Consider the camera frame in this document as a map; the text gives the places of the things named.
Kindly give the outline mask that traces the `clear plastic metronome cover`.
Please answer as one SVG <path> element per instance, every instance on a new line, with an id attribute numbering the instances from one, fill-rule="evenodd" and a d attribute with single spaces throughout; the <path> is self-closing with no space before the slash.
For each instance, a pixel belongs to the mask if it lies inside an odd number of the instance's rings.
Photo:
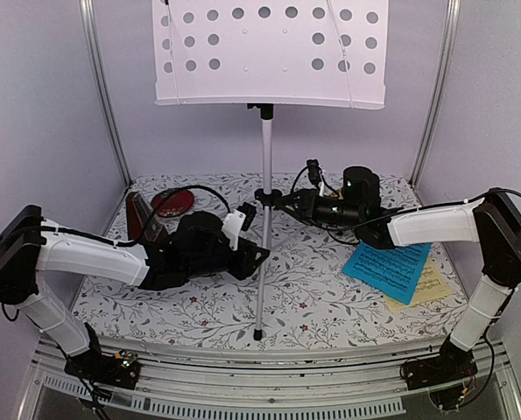
<path id="1" fill-rule="evenodd" d="M 164 226 L 157 219 L 157 215 L 153 214 L 151 204 L 140 192 L 135 194 L 133 204 L 139 222 L 136 239 L 146 240 L 148 242 L 158 241 L 159 237 L 162 235 Z"/>

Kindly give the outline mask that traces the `blue sheet music page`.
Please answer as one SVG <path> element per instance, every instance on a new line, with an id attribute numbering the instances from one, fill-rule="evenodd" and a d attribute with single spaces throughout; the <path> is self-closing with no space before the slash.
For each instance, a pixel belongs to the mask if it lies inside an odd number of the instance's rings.
<path id="1" fill-rule="evenodd" d="M 376 249 L 362 242 L 345 263 L 342 273 L 408 305 L 431 247 L 431 243 L 424 243 L 395 249 Z"/>

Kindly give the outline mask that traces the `dark red wooden metronome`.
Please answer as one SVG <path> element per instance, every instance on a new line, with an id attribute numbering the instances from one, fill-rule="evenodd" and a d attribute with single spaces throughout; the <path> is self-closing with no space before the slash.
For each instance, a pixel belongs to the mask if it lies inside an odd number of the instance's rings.
<path id="1" fill-rule="evenodd" d="M 143 226 L 152 213 L 152 207 L 140 192 L 130 192 L 126 197 L 125 206 L 128 239 L 135 241 L 142 233 Z M 166 235 L 164 225 L 154 216 L 145 230 L 143 239 L 148 242 L 160 242 Z"/>

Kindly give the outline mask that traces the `yellow paper sheet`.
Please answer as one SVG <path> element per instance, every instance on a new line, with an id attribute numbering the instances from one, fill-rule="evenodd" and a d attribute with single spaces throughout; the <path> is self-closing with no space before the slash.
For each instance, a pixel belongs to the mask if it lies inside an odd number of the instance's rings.
<path id="1" fill-rule="evenodd" d="M 428 257 L 410 303 L 402 304 L 388 296 L 384 296 L 384 302 L 388 310 L 394 313 L 433 300 L 446 298 L 452 294 L 453 290 L 447 284 L 445 277 L 439 272 L 433 259 Z"/>

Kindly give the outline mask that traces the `white tripod music stand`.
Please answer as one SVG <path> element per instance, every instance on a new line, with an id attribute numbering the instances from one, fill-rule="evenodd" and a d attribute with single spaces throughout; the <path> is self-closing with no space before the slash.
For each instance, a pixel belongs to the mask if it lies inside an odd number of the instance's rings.
<path id="1" fill-rule="evenodd" d="M 346 80 L 348 84 L 348 94 L 351 95 L 351 86 L 349 79 L 349 58 L 347 50 L 343 44 L 342 35 L 338 29 L 336 17 L 332 3 L 327 1 L 327 14 L 332 18 L 333 25 L 337 34 L 337 39 L 341 48 L 341 55 L 343 61 L 343 69 L 345 71 Z M 259 190 L 261 193 L 261 204 L 263 206 L 263 233 L 261 247 L 270 249 L 271 247 L 271 217 L 272 207 L 276 196 L 280 193 L 279 190 L 272 189 L 272 124 L 274 117 L 273 104 L 248 104 L 249 109 L 258 108 L 260 120 L 262 123 L 262 141 L 263 141 L 263 187 Z M 255 327 L 253 339 L 260 341 L 263 336 L 263 310 L 264 310 L 264 283 L 265 283 L 265 263 L 263 262 L 259 267 L 259 283 L 257 292 L 257 313 L 255 318 Z"/>

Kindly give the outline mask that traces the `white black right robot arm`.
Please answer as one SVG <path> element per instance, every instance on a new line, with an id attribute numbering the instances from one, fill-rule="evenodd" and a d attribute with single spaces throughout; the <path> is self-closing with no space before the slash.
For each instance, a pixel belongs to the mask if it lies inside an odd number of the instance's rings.
<path id="1" fill-rule="evenodd" d="M 341 189 L 326 184 L 313 160 L 305 167 L 310 188 L 292 186 L 274 200 L 277 209 L 317 228 L 352 231 L 358 245 L 345 263 L 346 275 L 407 305 L 415 295 L 434 244 L 476 245 L 482 269 L 465 312 L 433 362 L 433 374 L 450 382 L 467 365 L 467 353 L 503 313 L 521 284 L 521 213 L 513 200 L 521 193 L 494 187 L 473 198 L 411 208 L 382 205 L 381 180 L 372 170 L 350 166 Z"/>

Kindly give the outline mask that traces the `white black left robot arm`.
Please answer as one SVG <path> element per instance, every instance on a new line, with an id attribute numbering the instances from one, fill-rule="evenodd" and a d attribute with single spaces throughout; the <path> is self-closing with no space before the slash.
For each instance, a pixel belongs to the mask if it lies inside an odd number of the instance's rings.
<path id="1" fill-rule="evenodd" d="M 43 271 L 104 277 L 146 291 L 179 288 L 196 277 L 251 277 L 270 252 L 243 238 L 256 215 L 249 204 L 224 219 L 204 211 L 185 215 L 171 234 L 116 241 L 48 220 L 29 205 L 0 234 L 0 304 L 12 305 L 48 334 L 92 380 L 110 371 L 98 340 L 40 279 Z"/>

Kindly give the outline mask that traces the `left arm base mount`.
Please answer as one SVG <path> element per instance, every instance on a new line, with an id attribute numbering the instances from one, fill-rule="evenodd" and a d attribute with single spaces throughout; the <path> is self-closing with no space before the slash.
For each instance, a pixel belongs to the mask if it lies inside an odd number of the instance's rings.
<path id="1" fill-rule="evenodd" d="M 139 378 L 141 365 L 137 354 L 120 350 L 113 355 L 102 353 L 98 342 L 90 343 L 88 350 L 68 356 L 64 371 L 89 382 L 133 390 Z"/>

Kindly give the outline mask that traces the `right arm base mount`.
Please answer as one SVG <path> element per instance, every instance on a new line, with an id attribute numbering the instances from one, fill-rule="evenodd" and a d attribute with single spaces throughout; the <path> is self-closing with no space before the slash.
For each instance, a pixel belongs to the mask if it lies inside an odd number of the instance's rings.
<path id="1" fill-rule="evenodd" d="M 428 394 L 432 405 L 441 411 L 458 411 L 478 399 L 493 375 L 496 354 L 491 342 L 484 337 L 490 352 L 488 375 L 479 390 L 475 390 L 478 368 L 471 350 L 462 351 L 447 338 L 439 353 L 427 359 L 408 358 L 399 368 L 399 375 L 409 390 L 423 389 L 459 381 L 453 387 L 436 389 Z"/>

